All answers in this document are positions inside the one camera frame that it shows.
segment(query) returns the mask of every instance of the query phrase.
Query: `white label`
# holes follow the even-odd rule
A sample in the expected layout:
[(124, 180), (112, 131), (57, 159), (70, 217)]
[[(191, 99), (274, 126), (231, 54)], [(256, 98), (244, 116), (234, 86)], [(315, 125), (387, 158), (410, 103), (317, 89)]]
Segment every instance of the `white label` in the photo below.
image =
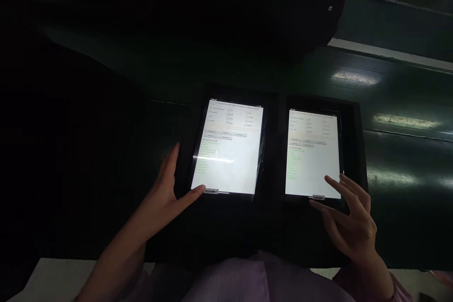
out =
[(316, 199), (316, 200), (319, 200), (319, 201), (325, 201), (326, 200), (326, 198), (324, 196), (321, 196), (321, 195), (313, 195), (312, 198)]
[(205, 189), (204, 193), (218, 194), (218, 189)]

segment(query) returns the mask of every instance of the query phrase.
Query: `tablet screen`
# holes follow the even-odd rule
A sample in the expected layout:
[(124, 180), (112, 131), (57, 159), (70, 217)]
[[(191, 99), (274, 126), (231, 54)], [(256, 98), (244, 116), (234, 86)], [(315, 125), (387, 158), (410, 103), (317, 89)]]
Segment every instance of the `tablet screen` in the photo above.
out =
[(324, 180), (338, 180), (339, 173), (337, 117), (290, 110), (285, 193), (339, 199)]
[(191, 189), (255, 193), (263, 108), (210, 100)]

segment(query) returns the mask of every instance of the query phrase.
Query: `person's left hand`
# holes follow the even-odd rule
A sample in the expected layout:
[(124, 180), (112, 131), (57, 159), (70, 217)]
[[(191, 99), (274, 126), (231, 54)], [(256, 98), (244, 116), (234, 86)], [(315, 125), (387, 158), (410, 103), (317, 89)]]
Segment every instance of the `person's left hand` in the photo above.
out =
[(179, 143), (164, 159), (160, 166), (159, 174), (149, 193), (135, 212), (134, 218), (140, 219), (140, 229), (143, 227), (147, 239), (154, 236), (168, 223), (174, 220), (189, 205), (195, 202), (206, 189), (200, 185), (179, 200), (175, 197), (175, 169), (178, 159)]

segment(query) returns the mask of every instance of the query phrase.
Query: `fingernail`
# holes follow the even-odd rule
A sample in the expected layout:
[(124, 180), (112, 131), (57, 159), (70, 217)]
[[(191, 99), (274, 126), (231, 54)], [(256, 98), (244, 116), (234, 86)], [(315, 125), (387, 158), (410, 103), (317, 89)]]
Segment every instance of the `fingernail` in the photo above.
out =
[(206, 186), (202, 185), (198, 188), (198, 193), (203, 193), (206, 190)]

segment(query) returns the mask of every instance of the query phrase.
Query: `hand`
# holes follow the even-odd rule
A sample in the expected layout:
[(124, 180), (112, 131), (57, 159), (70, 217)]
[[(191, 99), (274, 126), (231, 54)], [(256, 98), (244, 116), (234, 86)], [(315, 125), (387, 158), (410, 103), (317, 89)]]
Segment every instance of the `hand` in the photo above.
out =
[(175, 185), (178, 153), (179, 143), (175, 145), (172, 152), (162, 162), (154, 185), (134, 213), (133, 218), (139, 218), (142, 225), (145, 226), (144, 232), (147, 239), (154, 236), (174, 220), (189, 205), (195, 202), (206, 189), (204, 185), (200, 185), (181, 199), (176, 199), (173, 187)]
[(340, 182), (329, 176), (325, 176), (325, 180), (346, 199), (351, 213), (347, 216), (313, 200), (310, 204), (321, 211), (324, 226), (337, 249), (355, 264), (366, 265), (377, 256), (377, 227), (370, 215), (370, 196), (343, 174), (340, 174)]

